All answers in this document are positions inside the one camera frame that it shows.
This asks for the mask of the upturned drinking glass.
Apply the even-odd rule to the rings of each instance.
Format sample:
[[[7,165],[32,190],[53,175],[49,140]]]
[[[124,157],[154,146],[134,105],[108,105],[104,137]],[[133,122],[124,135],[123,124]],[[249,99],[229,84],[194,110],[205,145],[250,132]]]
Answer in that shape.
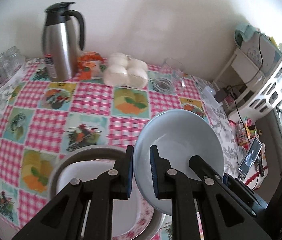
[[[20,50],[16,46],[6,50],[5,56],[13,67],[14,72],[17,72],[25,63],[25,56],[21,54]]]
[[[13,76],[13,67],[5,53],[0,54],[0,74],[3,79],[9,80]]]

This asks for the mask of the clear glass mug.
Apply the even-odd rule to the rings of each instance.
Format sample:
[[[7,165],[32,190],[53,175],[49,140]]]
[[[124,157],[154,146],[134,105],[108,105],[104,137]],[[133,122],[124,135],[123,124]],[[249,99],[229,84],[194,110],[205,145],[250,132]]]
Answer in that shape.
[[[184,65],[173,58],[166,58],[162,65],[163,77],[168,81],[171,92],[180,93],[185,89]]]

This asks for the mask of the white square bowl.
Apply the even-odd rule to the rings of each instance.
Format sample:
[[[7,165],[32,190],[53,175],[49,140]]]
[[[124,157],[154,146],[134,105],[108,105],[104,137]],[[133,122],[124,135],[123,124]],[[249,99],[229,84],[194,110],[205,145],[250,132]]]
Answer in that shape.
[[[80,239],[112,239],[114,201],[129,200],[134,189],[131,158],[70,164],[57,177],[56,192],[66,185],[79,191]]]

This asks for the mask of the glass ashtray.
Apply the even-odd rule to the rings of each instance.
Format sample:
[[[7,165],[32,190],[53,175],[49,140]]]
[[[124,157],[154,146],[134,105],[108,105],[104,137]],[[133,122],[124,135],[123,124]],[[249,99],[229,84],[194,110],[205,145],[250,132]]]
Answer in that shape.
[[[167,78],[155,79],[153,89],[161,94],[174,94],[174,86]]]

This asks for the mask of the bag of steamed buns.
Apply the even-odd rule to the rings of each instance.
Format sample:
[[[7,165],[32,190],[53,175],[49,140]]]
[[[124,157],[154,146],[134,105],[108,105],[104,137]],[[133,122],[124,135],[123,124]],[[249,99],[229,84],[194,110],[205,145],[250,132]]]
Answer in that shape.
[[[126,86],[141,89],[149,81],[148,65],[129,55],[113,53],[107,59],[103,80],[109,87]]]

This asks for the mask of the checkered picture tablecloth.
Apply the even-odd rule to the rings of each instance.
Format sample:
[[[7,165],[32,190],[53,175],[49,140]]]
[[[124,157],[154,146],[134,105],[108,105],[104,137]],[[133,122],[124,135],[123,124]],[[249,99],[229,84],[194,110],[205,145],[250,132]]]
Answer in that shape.
[[[227,121],[204,97],[205,81],[185,76],[185,90],[163,95],[108,87],[79,76],[51,82],[42,61],[29,66],[0,120],[0,237],[10,239],[48,201],[52,169],[85,146],[133,145],[148,120],[168,109],[198,114],[219,131]]]

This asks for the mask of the small white blue bowl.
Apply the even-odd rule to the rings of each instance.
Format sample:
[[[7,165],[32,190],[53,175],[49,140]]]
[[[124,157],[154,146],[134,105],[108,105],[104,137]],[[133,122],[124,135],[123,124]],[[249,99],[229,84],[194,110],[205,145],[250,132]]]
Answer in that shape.
[[[171,215],[171,201],[156,198],[150,165],[150,147],[156,145],[160,157],[191,179],[199,177],[189,167],[191,156],[199,155],[218,175],[224,174],[221,143],[212,127],[195,113],[171,109],[154,116],[142,129],[133,154],[134,178],[144,199],[156,210]]]

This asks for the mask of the white shelf unit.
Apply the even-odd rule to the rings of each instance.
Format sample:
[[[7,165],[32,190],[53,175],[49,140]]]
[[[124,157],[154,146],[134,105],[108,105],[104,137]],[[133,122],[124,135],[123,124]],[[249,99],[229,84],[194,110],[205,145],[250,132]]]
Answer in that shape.
[[[256,121],[282,100],[282,44],[253,28],[236,30],[234,42],[236,48],[213,85],[231,89],[222,101],[229,120]]]

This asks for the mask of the orange snack packet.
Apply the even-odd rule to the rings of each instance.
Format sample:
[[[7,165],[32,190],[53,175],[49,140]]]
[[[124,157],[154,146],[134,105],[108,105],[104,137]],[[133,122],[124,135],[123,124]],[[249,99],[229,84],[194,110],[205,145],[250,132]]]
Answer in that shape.
[[[78,67],[81,81],[102,79],[106,69],[104,59],[94,51],[86,51],[78,56]]]

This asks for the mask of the black power adapter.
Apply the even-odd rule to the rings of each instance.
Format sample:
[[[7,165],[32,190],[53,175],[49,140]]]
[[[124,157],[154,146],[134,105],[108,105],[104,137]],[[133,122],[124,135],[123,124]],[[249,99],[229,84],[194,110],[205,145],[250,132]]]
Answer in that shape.
[[[227,98],[230,94],[231,94],[231,89],[229,87],[221,88],[216,92],[214,98],[218,103],[220,103],[223,100],[225,100],[225,98]]]

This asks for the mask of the colourful candy packet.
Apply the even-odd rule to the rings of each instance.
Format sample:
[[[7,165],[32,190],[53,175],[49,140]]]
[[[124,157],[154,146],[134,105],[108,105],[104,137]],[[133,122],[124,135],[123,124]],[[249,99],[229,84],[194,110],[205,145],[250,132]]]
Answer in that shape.
[[[250,146],[249,135],[245,125],[241,121],[235,125],[235,132],[238,146],[248,150]]]

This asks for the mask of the large stainless steel basin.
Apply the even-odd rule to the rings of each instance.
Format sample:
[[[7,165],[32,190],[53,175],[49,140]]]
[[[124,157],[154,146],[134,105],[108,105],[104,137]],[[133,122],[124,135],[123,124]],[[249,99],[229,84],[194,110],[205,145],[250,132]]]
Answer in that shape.
[[[68,239],[159,239],[164,215],[133,178],[133,147],[87,146],[63,158],[48,197],[61,208]]]

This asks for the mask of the stainless steel thermos jug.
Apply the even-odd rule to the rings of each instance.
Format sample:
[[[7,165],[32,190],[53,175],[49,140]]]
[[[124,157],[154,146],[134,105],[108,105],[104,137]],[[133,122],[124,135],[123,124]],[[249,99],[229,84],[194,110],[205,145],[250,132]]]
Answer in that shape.
[[[59,2],[45,9],[42,51],[49,78],[53,82],[72,79],[78,72],[78,50],[85,47],[85,20],[71,10],[74,2]]]

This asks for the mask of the clear plastic box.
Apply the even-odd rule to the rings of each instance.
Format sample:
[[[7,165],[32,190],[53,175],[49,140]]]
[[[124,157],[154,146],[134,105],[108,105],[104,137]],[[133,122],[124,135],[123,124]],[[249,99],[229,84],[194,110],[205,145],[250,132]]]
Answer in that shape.
[[[206,86],[202,90],[202,93],[213,108],[218,109],[223,105],[221,102],[217,102],[216,98],[214,97],[216,95],[216,91],[212,87]]]

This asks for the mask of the floral rimmed round plate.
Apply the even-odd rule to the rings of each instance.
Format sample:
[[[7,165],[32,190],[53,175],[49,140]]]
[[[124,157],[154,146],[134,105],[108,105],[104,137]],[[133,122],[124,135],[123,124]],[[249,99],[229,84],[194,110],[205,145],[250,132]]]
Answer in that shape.
[[[129,200],[115,200],[113,206],[112,239],[134,239],[149,225],[154,209],[137,188]]]

